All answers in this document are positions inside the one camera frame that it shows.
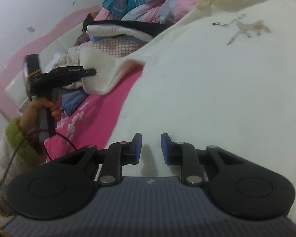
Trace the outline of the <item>person's left hand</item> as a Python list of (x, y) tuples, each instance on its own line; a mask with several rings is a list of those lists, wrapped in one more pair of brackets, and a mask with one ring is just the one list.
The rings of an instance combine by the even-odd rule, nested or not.
[(28, 138), (30, 142), (38, 142), (38, 113), (39, 110), (44, 108), (48, 109), (51, 112), (52, 117), (54, 118), (55, 122), (60, 121), (62, 111), (62, 95), (58, 93), (58, 97), (56, 102), (51, 102), (45, 97), (37, 98), (31, 101), (28, 106), (26, 107), (25, 112), (23, 113), (20, 121), (19, 121), (19, 128), (20, 131)]

